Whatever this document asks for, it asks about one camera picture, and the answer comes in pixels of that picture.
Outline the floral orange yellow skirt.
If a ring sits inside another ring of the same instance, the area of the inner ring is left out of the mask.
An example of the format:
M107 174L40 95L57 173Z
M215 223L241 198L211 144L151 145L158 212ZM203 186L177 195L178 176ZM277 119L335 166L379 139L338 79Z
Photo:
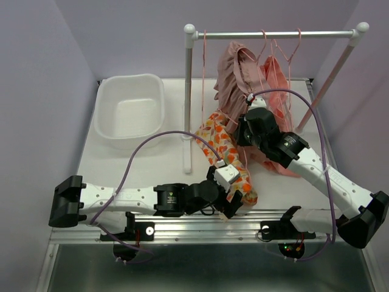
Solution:
M226 130L229 118L220 111L215 111L195 132L195 135L203 138L212 146L218 155L227 164L232 164L239 171L240 178L233 183L231 191L227 196L232 199L235 191L239 190L243 197L242 202L247 206L254 206L258 201L258 195L253 188L250 172L247 169L247 155L238 149L235 141Z

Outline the dusty pink ruffled skirt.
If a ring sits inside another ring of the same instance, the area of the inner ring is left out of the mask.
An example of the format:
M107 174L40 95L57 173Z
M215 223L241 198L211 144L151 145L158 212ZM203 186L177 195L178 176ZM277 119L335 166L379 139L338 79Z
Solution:
M264 66L245 45L232 41L218 61L218 78L214 89L218 108L234 124L246 112L246 98L269 88Z

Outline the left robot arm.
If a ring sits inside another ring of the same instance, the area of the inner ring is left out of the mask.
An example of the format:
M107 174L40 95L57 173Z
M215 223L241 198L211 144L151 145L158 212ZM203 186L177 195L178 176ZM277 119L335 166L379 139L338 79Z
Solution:
M243 205L242 193L232 191L240 177L232 165L208 169L204 181L194 184L162 184L140 189L96 186L73 175L57 185L49 217L53 228L72 228L78 224L114 228L121 239L135 234L135 224L125 219L126 213L168 218L191 215L212 206L226 218L232 218Z

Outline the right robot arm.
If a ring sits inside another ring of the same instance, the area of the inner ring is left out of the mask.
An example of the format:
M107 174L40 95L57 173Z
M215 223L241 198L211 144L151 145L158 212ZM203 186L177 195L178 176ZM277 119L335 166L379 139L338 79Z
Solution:
M279 221L268 222L268 240L318 232L334 234L363 249L385 221L385 192L372 193L343 176L299 135L281 131L268 109L254 108L241 115L234 137L239 146L259 149L267 159L302 177L329 199L328 210L290 207Z

